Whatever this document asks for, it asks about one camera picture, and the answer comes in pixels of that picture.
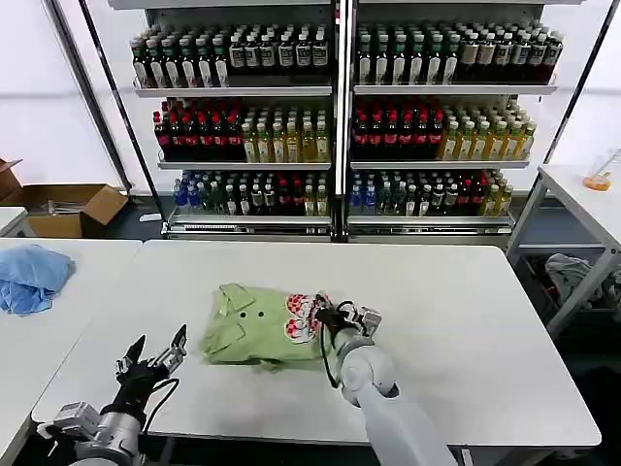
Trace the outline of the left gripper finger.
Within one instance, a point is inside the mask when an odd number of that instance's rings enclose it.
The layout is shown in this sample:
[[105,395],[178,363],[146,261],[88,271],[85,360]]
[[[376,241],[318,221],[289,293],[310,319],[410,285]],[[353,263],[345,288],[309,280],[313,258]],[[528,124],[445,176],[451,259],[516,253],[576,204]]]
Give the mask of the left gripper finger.
[[142,335],[129,347],[125,355],[116,361],[115,371],[117,373],[127,373],[133,364],[140,361],[145,342],[146,336]]
[[187,326],[183,324],[175,334],[171,345],[152,358],[147,367],[152,369],[157,377],[171,377],[187,356],[186,343]]

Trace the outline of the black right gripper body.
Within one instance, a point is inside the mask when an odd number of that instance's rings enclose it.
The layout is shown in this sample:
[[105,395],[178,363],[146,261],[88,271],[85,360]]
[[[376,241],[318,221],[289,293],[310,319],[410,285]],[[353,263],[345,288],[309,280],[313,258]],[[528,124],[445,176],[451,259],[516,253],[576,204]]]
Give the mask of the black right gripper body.
[[342,301],[338,305],[322,305],[316,311],[315,317],[330,332],[340,332],[346,328],[354,328],[355,324],[348,318],[349,311],[346,309],[347,306],[352,304],[352,301]]

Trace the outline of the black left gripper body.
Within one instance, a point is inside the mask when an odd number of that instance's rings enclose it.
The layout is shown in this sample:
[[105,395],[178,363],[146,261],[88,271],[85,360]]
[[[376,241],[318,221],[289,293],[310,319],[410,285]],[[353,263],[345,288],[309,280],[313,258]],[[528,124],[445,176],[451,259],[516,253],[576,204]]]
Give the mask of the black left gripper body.
[[114,398],[114,404],[122,406],[128,414],[142,416],[152,390],[162,380],[161,366],[149,361],[133,364],[118,380],[120,389]]

